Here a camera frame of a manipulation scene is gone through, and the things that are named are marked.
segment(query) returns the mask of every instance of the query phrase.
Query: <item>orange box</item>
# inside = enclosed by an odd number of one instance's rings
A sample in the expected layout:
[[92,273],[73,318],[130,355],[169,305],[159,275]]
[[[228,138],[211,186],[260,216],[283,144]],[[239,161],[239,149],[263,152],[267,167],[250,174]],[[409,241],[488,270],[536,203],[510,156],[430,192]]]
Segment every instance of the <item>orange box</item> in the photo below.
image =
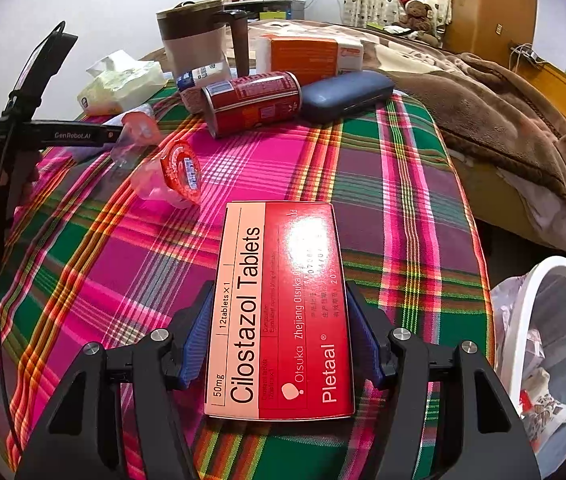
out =
[[348,330],[332,205],[228,203],[205,413],[246,420],[352,415]]
[[265,34],[255,49],[258,73],[291,72],[301,86],[363,66],[363,45],[356,38]]

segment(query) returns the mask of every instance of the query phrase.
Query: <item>soda can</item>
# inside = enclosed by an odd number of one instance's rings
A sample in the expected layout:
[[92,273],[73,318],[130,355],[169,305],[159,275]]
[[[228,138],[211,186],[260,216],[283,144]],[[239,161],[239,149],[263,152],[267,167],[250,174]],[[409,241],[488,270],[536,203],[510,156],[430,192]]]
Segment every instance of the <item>soda can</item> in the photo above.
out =
[[290,72],[221,81],[204,87],[202,92],[205,120],[215,139],[286,121],[301,108],[301,87]]

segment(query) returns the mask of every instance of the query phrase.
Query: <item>trash bin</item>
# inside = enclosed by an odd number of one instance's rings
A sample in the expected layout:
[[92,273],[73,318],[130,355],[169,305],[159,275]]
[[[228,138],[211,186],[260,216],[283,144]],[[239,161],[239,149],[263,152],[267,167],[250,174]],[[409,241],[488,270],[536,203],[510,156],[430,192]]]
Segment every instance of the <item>trash bin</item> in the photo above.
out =
[[[494,297],[497,289],[507,282],[493,289]],[[521,284],[518,291],[511,293],[513,308],[502,345],[500,379],[512,403],[518,406],[527,332],[533,326],[541,334],[544,350],[541,366],[550,373],[550,394],[566,404],[566,258],[552,256],[543,260],[518,283]],[[560,468],[566,460],[566,424],[541,447],[536,458],[543,478]]]

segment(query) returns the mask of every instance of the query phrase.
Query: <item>table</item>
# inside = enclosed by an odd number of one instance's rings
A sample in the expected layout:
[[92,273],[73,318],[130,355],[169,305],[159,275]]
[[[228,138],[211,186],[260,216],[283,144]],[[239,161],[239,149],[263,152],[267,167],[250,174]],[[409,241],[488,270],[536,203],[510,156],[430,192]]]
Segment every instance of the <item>table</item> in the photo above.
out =
[[[173,88],[152,102],[164,107]],[[485,262],[470,210],[427,110],[395,93],[366,113],[318,128],[273,124],[214,140],[182,105],[161,129],[191,143],[202,164],[200,209],[143,202],[107,153],[75,162],[45,153],[34,201],[18,211],[0,275],[7,387],[28,436],[55,384],[87,341],[130,344],[188,306],[214,279],[225,203],[333,203],[345,277],[394,324],[425,341],[475,341],[493,360]],[[201,478],[356,479],[385,396],[357,378],[356,414],[337,421],[266,424],[202,416],[203,380],[175,393]],[[126,455],[142,462],[123,388]],[[430,385],[417,477],[429,472],[438,413]],[[0,453],[18,457],[0,405]]]
[[260,12],[282,10],[289,20],[305,19],[305,0],[242,0],[224,2],[223,8],[245,10],[249,18],[258,18]]

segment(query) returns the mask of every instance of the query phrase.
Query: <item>tissue box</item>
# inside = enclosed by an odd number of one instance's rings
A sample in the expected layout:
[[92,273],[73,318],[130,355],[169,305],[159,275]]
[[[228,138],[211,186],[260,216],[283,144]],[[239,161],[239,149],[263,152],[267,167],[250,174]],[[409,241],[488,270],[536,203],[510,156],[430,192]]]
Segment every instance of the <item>tissue box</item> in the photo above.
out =
[[94,79],[77,101],[89,116],[118,115],[142,105],[165,86],[161,64],[137,61],[123,50],[113,52],[86,71]]
[[301,86],[363,68],[363,45],[339,36],[277,36],[256,40],[258,73],[291,72]]
[[227,204],[205,413],[245,420],[352,415],[344,286],[331,204]]

